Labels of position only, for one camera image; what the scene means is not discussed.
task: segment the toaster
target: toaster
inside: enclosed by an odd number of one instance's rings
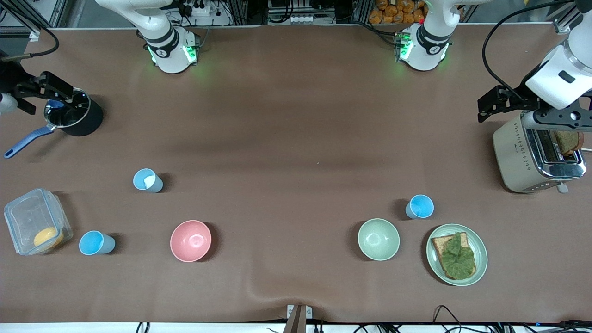
[[[522,114],[493,134],[504,184],[517,193],[532,193],[551,187],[566,193],[565,183],[586,172],[581,151],[563,156],[553,131],[524,128],[521,118]]]

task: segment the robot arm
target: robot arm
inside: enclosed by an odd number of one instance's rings
[[[96,0],[97,4],[125,17],[142,34],[155,65],[166,73],[179,73],[197,64],[199,37],[173,27],[160,7],[172,0]]]
[[[0,58],[6,57],[0,50]],[[0,60],[0,113],[8,113],[20,108],[28,114],[35,114],[35,106],[24,98],[38,97],[62,102],[75,109],[72,103],[74,88],[50,72],[40,76],[27,73],[16,61]]]
[[[522,125],[528,129],[592,132],[592,111],[578,101],[592,98],[592,2],[576,5],[582,22],[514,89],[520,96],[500,85],[481,97],[479,122],[496,113],[523,110]]]
[[[444,59],[448,40],[461,15],[456,5],[479,5],[493,0],[428,0],[429,13],[423,24],[414,23],[403,30],[409,39],[398,50],[398,58],[419,71],[434,69]]]

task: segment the green led light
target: green led light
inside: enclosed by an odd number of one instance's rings
[[[148,48],[148,51],[150,52],[150,56],[152,57],[152,62],[156,63],[156,58],[154,57],[154,53],[152,53],[152,50],[150,50],[150,48]]]
[[[446,46],[444,47],[444,49],[442,50],[442,56],[440,57],[440,61],[442,61],[444,59],[444,57],[446,56],[446,50],[448,50],[449,45],[450,45],[450,43],[447,43]]]
[[[409,57],[409,53],[411,53],[411,49],[413,48],[413,41],[410,40],[407,45],[405,45],[402,49],[401,49],[401,59],[403,60],[407,60],[407,58]]]
[[[197,57],[195,56],[195,50],[193,47],[183,47],[183,51],[185,52],[185,56],[189,62],[195,62]]]

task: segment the black pot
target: black pot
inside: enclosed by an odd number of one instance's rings
[[[85,136],[94,132],[103,121],[103,109],[84,91],[74,88],[72,102],[74,109],[65,107],[57,101],[48,101],[43,117],[48,125],[29,133],[11,149],[4,153],[4,158],[11,158],[38,137],[52,134],[60,129],[72,136]]]

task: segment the toast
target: toast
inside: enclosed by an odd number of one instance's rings
[[[434,245],[434,248],[436,249],[436,253],[438,254],[438,261],[440,262],[440,265],[442,265],[442,253],[446,249],[446,244],[453,237],[454,237],[454,234],[448,235],[448,236],[442,236],[442,237],[432,238],[432,244]],[[469,240],[466,237],[466,232],[461,232],[461,247],[464,247],[464,248],[469,247]],[[477,270],[477,267],[476,266],[473,266],[473,272],[471,272],[470,277],[473,276],[473,274],[475,274],[476,270]],[[456,280],[455,278],[453,278],[450,275],[448,275],[446,273],[446,271],[444,271],[444,273],[446,274],[446,276],[448,278],[451,278],[452,280]]]
[[[573,154],[584,145],[584,133],[582,132],[555,131],[554,133],[563,156]]]

